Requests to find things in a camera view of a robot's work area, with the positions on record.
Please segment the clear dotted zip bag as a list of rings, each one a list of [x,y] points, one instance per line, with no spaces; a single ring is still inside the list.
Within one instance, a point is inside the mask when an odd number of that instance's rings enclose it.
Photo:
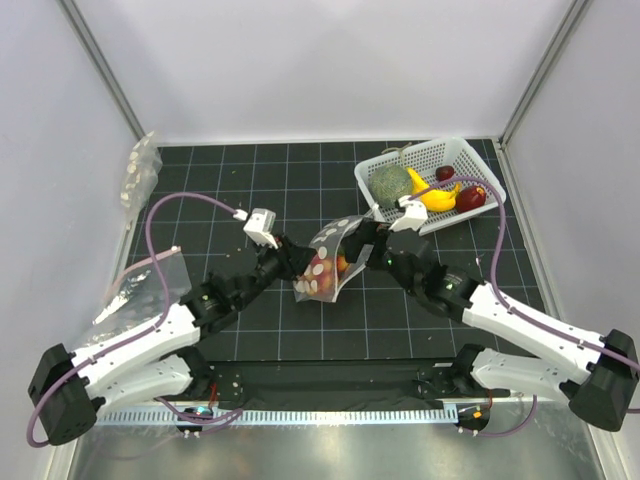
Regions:
[[[354,261],[348,261],[344,239],[356,232],[362,216],[347,216],[326,224],[310,241],[316,254],[304,273],[293,282],[297,302],[335,303],[342,288],[366,266],[372,246],[364,245]]]

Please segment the red lychee cluster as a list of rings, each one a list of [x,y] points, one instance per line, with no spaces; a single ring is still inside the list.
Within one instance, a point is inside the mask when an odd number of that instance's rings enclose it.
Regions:
[[[337,288],[349,267],[344,255],[323,259],[316,255],[304,273],[305,289],[312,295],[328,295]]]

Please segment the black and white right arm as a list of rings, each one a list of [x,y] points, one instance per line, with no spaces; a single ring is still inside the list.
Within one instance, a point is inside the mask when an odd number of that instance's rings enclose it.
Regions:
[[[450,372],[463,396],[504,389],[567,405],[584,422],[609,432],[621,429],[639,384],[633,339],[613,329],[606,335],[557,320],[518,302],[461,268],[443,265],[429,246],[418,254],[387,246],[391,225],[365,217],[338,221],[340,247],[349,262],[388,273],[430,314],[501,337],[527,351],[502,356],[480,346],[464,348]]]

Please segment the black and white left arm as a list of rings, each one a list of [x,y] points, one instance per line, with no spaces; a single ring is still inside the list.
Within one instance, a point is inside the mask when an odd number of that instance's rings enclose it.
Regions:
[[[64,445],[119,405],[181,394],[204,398],[212,371],[197,344],[232,324],[274,281],[298,279],[314,255],[314,249],[278,235],[274,244],[257,247],[255,267],[244,275],[209,274],[175,302],[163,284],[158,315],[75,351],[49,347],[27,389],[34,406],[28,445]]]

